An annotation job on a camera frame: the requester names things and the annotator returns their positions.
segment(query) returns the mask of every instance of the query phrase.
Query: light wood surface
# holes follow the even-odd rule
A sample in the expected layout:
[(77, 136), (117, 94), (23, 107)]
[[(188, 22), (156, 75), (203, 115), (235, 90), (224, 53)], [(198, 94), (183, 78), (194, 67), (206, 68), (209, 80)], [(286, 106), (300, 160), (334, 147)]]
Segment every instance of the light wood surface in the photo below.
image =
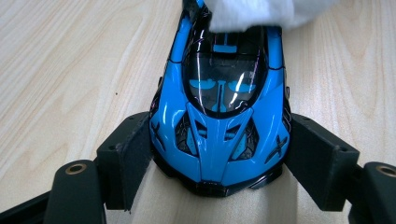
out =
[[(94, 159), (149, 108), (181, 1), (0, 2), (0, 212), (50, 190), (63, 164)], [(396, 3), (341, 0), (284, 33), (294, 113), (396, 164)], [(132, 214), (108, 223), (347, 223), (319, 211), (290, 172), (259, 190), (202, 198), (152, 163)]]

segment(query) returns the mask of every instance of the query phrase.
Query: car windshield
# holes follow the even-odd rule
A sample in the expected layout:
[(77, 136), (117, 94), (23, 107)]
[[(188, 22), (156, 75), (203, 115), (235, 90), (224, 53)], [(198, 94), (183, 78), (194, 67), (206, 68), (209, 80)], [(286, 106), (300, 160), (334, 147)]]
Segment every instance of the car windshield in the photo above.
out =
[(244, 110), (266, 75), (262, 57), (253, 55), (195, 53), (183, 67), (191, 102), (206, 114)]

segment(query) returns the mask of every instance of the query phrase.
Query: blue toy car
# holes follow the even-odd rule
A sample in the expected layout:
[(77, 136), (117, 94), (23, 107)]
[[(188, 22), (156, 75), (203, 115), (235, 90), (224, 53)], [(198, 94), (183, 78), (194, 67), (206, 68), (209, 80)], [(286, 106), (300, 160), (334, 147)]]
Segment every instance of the blue toy car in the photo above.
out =
[(193, 3), (149, 111), (154, 160), (198, 194), (260, 188), (281, 175), (290, 141), (281, 29), (213, 34), (210, 11)]

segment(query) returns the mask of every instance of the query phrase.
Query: white cloth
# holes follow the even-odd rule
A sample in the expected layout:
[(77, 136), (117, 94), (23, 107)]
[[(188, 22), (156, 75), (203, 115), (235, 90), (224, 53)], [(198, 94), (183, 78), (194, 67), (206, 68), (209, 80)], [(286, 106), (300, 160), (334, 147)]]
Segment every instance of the white cloth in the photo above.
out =
[(291, 29), (313, 20), (337, 0), (205, 0), (215, 33), (245, 31), (252, 25)]

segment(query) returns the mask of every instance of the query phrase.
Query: wood grain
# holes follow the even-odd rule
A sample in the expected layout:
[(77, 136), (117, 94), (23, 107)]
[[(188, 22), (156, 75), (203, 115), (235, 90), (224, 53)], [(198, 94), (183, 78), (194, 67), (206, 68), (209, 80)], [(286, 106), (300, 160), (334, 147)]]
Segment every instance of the wood grain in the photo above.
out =
[[(50, 190), (63, 164), (93, 159), (127, 116), (148, 110), (181, 2), (0, 3), (0, 212)], [(292, 111), (396, 164), (392, 0), (341, 0), (284, 33)], [(132, 214), (108, 223), (347, 223), (319, 211), (292, 174), (225, 199), (190, 194), (152, 163)]]

